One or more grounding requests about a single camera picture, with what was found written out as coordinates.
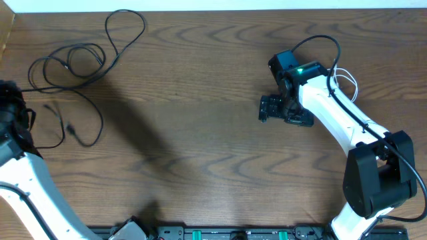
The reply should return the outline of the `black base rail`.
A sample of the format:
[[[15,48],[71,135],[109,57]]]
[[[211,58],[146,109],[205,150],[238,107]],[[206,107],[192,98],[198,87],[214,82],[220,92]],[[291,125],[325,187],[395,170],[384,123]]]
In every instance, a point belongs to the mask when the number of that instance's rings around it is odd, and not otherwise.
[[[115,226],[88,226],[101,239],[110,239],[119,230],[124,230],[125,223],[136,223],[141,227],[146,239],[155,240],[292,240],[292,239],[338,239],[333,234],[330,224],[327,226],[299,224],[287,227],[188,227],[183,223],[167,223],[161,225],[143,225],[132,216],[125,222]],[[408,240],[405,228],[385,227],[371,229],[362,239]]]

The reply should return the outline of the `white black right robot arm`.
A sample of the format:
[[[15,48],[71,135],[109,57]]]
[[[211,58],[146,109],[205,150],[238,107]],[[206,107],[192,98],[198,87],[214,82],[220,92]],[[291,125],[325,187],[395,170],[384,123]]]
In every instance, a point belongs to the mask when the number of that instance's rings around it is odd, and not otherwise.
[[[311,127],[319,119],[346,154],[346,204],[329,225],[329,239],[361,239],[417,193],[414,149],[404,132],[390,133],[354,105],[317,61],[300,65],[294,54],[275,54],[268,66],[279,94],[260,100],[260,121],[270,117]]]

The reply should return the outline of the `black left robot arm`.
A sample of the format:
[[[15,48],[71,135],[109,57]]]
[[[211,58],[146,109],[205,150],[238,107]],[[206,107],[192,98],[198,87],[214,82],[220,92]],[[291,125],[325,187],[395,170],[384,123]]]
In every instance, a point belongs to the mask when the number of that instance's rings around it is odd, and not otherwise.
[[[56,188],[30,128],[21,90],[1,82],[1,197],[34,239],[99,239]]]

